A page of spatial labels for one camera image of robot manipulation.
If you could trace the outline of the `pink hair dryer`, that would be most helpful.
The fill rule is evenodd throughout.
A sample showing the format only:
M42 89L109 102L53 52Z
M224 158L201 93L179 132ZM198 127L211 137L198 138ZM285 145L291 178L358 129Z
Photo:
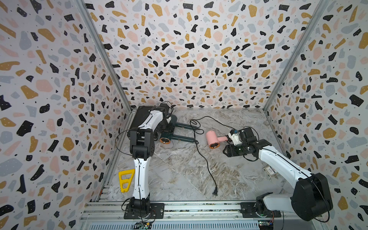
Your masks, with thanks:
M216 132L212 130L206 133L206 139L207 139L208 146L211 149L218 148L222 142L229 141L228 136L218 137Z

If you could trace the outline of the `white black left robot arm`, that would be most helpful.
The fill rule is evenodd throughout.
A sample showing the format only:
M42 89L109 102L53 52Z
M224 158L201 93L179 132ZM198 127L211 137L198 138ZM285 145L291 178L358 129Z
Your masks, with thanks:
M129 211L142 218L150 214L149 165L155 151L157 129L168 124L169 109L165 103L140 106L127 134L136 173Z

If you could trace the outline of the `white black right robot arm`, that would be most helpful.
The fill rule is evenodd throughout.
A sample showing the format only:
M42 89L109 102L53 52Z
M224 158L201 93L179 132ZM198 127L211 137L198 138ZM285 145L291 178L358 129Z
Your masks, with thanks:
M333 209L327 178L321 173L312 173L296 165L265 139L258 139L251 127L230 130L217 139L216 144L227 142L223 153L227 157L253 155L279 173L292 186L292 195L277 195L271 192L256 198L253 212L267 217L273 211L292 212L304 221L310 221Z

